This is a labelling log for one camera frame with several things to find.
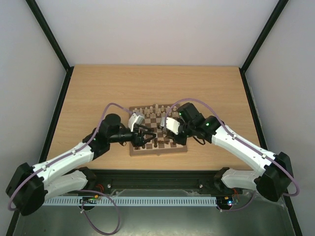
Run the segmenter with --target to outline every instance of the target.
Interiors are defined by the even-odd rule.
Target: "tabletop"
[[[76,65],[47,160],[71,149],[97,126],[105,106],[115,102],[123,107],[172,104],[183,98],[196,98],[210,105],[236,133],[259,145],[240,71],[233,66],[150,66]],[[200,104],[197,109],[211,115]],[[127,124],[129,114],[111,107]],[[133,156],[129,147],[111,144],[110,150],[86,163],[90,169],[120,170],[219,170],[250,167],[221,147],[194,139],[188,152]]]

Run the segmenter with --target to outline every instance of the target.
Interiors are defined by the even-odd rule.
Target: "white wall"
[[[241,66],[278,0],[37,0],[70,64]]]
[[[0,235],[12,212],[5,189],[17,166],[38,161],[65,71],[23,0],[0,7]]]
[[[291,0],[247,72],[269,149],[291,157],[292,198],[303,235],[314,235],[315,1]]]

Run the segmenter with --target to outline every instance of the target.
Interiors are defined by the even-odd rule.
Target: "robotic arm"
[[[262,149],[244,139],[227,125],[225,127],[214,116],[204,118],[192,103],[178,108],[180,118],[162,120],[168,136],[179,144],[185,145],[187,137],[194,137],[220,146],[231,152],[245,163],[252,171],[221,169],[216,176],[216,186],[222,188],[245,188],[257,190],[263,197],[276,202],[286,191],[291,179],[274,163],[278,163],[291,176],[290,158],[283,152],[278,155]]]
[[[152,132],[153,129],[141,125],[143,119],[143,114],[133,113],[128,128],[125,128],[117,114],[108,114],[88,145],[87,142],[96,128],[77,146],[49,161],[33,166],[27,163],[20,165],[6,189],[7,195],[11,197],[24,180],[38,172],[25,183],[13,199],[20,213],[29,215],[49,198],[83,188],[92,189],[95,186],[96,176],[88,168],[83,167],[67,175],[66,173],[100,157],[110,149],[111,143],[120,143],[124,146],[126,142],[131,142],[134,147],[141,147],[150,142],[156,134]]]

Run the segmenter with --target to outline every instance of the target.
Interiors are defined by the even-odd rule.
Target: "white ventilation grille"
[[[217,200],[215,197],[112,197],[113,201],[118,206],[126,207],[216,207]],[[80,206],[82,197],[61,196],[51,198],[43,204],[44,206]],[[105,197],[101,200],[90,201],[86,203],[90,206],[112,206],[113,204]]]

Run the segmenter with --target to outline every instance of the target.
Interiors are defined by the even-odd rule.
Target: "wooden chessboard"
[[[129,152],[130,156],[141,156],[141,155],[160,155],[167,153],[177,153],[177,152],[187,152],[187,145],[183,146],[180,144],[174,143],[172,140],[167,139],[165,134],[163,134],[162,129],[158,128],[161,122],[162,117],[165,117],[166,111],[170,108],[172,104],[154,104],[149,106],[135,106],[130,107],[129,110],[132,112],[140,112],[144,114],[145,119],[142,122],[142,125],[153,128],[153,132],[157,135],[157,142],[159,141],[169,141],[166,143],[157,143],[151,140],[149,143],[145,144],[142,147],[133,147],[130,143]],[[177,107],[174,107],[172,112],[168,115],[171,118],[178,118]]]

